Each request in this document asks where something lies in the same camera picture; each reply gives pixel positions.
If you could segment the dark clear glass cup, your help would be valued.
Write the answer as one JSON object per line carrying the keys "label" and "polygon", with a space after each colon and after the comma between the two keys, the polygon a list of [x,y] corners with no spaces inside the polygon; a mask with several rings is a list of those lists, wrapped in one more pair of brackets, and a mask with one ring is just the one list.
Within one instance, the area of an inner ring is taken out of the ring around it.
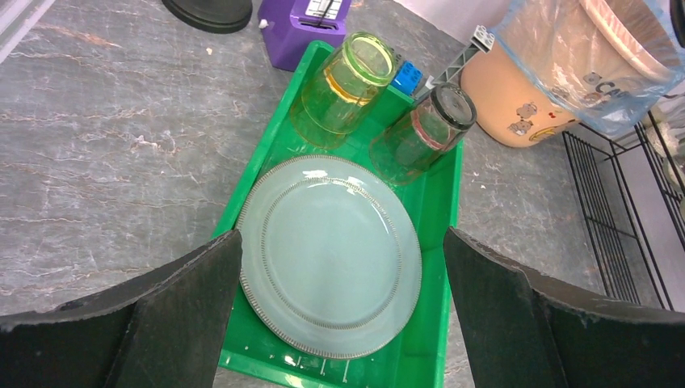
{"label": "dark clear glass cup", "polygon": [[386,182],[412,183],[456,147],[476,120],[475,105],[461,88],[438,85],[374,138],[372,165]]}

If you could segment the tan capybara trash bin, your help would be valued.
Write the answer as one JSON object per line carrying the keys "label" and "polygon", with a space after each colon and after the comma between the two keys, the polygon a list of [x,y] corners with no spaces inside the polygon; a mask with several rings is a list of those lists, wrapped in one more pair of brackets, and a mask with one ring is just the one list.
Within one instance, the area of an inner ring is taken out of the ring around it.
{"label": "tan capybara trash bin", "polygon": [[582,123],[621,135],[684,80],[684,14],[656,1],[513,1],[460,84],[494,140],[527,148]]}

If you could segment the black stand wooden ball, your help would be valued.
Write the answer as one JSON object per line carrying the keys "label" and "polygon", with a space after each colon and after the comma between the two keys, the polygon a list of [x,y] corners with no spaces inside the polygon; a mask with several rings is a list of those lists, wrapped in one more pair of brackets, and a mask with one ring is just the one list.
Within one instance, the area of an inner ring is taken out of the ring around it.
{"label": "black stand wooden ball", "polygon": [[251,0],[162,0],[162,4],[187,25],[215,34],[242,30],[253,12]]}

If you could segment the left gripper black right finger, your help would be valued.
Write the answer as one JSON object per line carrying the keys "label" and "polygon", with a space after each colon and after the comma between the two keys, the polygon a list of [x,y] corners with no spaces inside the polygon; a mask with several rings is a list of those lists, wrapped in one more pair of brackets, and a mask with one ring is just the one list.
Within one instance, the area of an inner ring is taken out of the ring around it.
{"label": "left gripper black right finger", "polygon": [[579,288],[455,228],[443,252],[477,386],[683,386],[683,313]]}

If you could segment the green glass cup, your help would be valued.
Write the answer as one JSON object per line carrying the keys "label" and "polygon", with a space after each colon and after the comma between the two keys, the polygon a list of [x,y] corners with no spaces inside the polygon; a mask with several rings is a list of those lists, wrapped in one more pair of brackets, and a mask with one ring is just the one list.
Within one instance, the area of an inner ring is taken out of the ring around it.
{"label": "green glass cup", "polygon": [[296,132],[325,150],[341,146],[362,124],[397,72],[381,38],[354,32],[304,83],[290,111]]}

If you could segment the pink glass cup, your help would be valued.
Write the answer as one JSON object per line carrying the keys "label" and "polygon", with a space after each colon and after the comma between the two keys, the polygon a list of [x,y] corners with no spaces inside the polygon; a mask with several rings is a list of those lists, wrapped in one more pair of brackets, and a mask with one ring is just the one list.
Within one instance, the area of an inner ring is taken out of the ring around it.
{"label": "pink glass cup", "polygon": [[441,117],[414,110],[410,118],[416,134],[431,149],[447,152],[453,147],[457,131]]}

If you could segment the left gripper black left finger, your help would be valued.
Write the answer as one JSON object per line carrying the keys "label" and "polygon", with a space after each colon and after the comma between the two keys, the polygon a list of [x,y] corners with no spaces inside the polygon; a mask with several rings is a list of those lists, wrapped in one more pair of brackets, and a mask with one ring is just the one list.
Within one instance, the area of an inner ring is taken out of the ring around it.
{"label": "left gripper black left finger", "polygon": [[2,316],[2,386],[210,387],[241,262],[231,230],[101,292]]}

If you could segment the blue lego brick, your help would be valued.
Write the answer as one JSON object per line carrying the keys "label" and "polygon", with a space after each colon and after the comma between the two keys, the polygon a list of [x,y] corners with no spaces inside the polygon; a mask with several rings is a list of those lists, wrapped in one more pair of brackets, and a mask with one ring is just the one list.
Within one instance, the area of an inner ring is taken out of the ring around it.
{"label": "blue lego brick", "polygon": [[411,61],[403,61],[390,85],[401,93],[411,96],[422,80],[422,71]]}

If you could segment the green plastic tray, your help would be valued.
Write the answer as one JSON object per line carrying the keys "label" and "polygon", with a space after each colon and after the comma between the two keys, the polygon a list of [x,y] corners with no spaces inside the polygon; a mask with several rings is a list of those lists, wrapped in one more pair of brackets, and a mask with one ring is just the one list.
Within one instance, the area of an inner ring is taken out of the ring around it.
{"label": "green plastic tray", "polygon": [[[276,164],[311,154],[289,111],[300,87],[332,53],[320,40],[309,44],[217,223],[231,229],[254,182]],[[243,292],[233,304],[218,366],[236,387],[265,380],[289,387],[441,387],[448,347],[452,294],[444,262],[443,236],[457,223],[462,146],[441,158],[413,183],[395,187],[422,253],[422,285],[416,309],[403,331],[369,356],[327,360],[300,352],[279,339],[253,311]]]}

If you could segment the amber glass cup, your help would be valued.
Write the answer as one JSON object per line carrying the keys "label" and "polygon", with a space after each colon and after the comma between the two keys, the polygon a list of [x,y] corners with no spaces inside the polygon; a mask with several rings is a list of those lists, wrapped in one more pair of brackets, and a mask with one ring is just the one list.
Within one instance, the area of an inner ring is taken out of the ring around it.
{"label": "amber glass cup", "polygon": [[355,105],[364,106],[376,98],[377,92],[373,89],[363,90],[359,94],[353,94],[346,91],[334,78],[332,74],[325,74],[329,88],[345,103],[353,103]]}

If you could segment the purple metronome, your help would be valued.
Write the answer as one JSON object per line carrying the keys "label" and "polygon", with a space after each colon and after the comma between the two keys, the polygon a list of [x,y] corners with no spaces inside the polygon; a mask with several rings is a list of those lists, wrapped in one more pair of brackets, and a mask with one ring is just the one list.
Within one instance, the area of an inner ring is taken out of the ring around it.
{"label": "purple metronome", "polygon": [[258,27],[272,66],[295,70],[315,40],[337,48],[346,38],[350,6],[348,0],[263,0]]}

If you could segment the light blue plate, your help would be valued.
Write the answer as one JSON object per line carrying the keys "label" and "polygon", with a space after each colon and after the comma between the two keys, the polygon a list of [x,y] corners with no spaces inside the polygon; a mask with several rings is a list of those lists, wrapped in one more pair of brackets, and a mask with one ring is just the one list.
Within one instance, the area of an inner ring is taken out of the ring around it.
{"label": "light blue plate", "polygon": [[370,355],[409,322],[422,283],[413,222],[389,186],[328,154],[273,166],[237,219],[242,289],[285,343],[330,359]]}

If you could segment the grey lego tower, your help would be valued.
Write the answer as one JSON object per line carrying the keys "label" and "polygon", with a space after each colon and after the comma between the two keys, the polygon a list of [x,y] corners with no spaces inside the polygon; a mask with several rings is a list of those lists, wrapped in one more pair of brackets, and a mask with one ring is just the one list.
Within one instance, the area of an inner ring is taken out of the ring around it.
{"label": "grey lego tower", "polygon": [[469,43],[459,51],[456,58],[451,61],[439,75],[436,77],[428,76],[426,80],[420,84],[421,88],[414,93],[414,100],[420,101],[426,98],[438,85],[456,81],[457,76],[461,73],[467,63],[477,53],[488,53],[493,48],[494,42],[494,34],[485,26],[477,25]]}

